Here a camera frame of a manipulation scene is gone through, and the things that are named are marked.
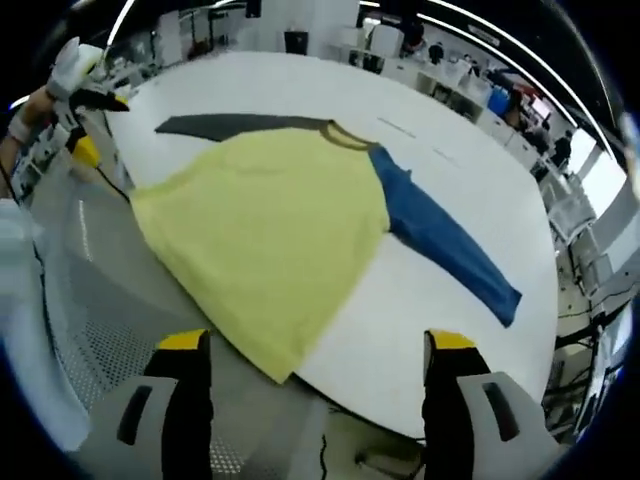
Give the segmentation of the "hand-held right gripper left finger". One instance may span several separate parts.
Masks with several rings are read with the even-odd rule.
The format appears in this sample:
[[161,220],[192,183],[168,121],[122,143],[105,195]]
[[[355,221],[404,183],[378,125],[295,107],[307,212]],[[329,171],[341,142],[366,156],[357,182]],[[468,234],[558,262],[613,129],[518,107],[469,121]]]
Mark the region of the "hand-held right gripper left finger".
[[160,341],[142,374],[96,402],[79,448],[90,479],[210,479],[211,332]]

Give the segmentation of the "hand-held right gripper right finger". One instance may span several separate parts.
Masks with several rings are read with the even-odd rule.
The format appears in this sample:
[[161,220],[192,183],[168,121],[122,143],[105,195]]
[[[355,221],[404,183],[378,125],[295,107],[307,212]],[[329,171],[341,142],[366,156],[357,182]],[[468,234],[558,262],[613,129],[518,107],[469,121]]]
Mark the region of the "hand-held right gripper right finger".
[[467,337],[424,333],[426,479],[540,479],[563,452],[543,408]]

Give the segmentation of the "person's left hand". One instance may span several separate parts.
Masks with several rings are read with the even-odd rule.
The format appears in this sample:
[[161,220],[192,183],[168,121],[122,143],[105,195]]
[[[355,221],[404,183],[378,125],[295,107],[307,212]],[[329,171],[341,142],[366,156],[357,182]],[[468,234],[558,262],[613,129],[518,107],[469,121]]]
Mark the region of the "person's left hand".
[[51,113],[56,99],[45,85],[33,91],[21,110],[21,119],[27,126],[36,125]]

